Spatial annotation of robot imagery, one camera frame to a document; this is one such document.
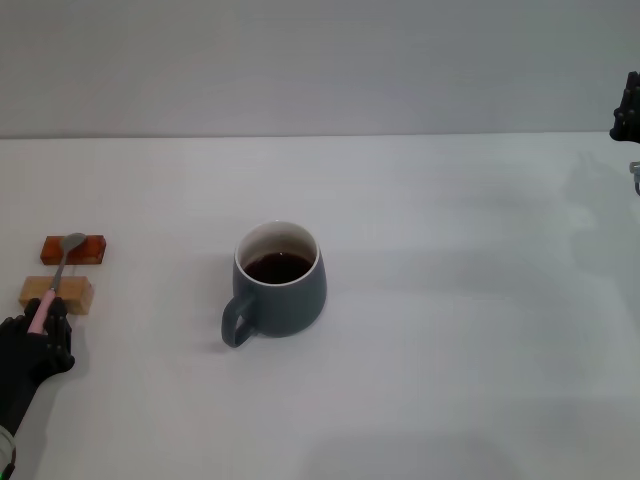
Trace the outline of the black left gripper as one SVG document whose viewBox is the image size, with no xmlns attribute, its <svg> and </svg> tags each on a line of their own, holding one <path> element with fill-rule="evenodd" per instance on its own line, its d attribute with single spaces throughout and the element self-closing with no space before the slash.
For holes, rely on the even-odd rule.
<svg viewBox="0 0 640 480">
<path fill-rule="evenodd" d="M 56 297 L 48 309 L 44 324 L 48 340 L 29 332 L 40 303 L 31 299 L 23 314 L 1 323 L 1 426 L 11 435 L 17 433 L 39 386 L 75 364 L 72 328 L 61 298 Z"/>
</svg>

